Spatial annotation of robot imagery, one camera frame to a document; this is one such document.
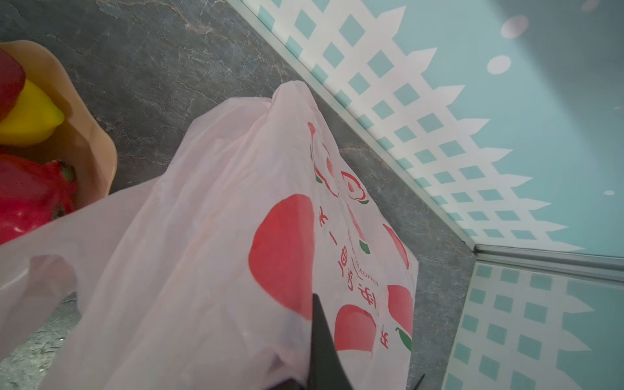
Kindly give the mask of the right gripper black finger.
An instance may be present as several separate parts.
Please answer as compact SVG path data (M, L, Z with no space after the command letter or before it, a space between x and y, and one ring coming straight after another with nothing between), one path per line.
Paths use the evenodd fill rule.
M352 389L340 363L323 307L313 295L313 316L310 344L310 366L306 389Z

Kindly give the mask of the pink printed plastic bag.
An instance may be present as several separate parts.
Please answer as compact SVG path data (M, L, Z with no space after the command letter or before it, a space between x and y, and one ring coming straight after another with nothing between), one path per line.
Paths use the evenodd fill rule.
M419 265L308 86L196 118L160 177L1 248L1 354L77 295L45 389L265 389L322 364L403 389Z

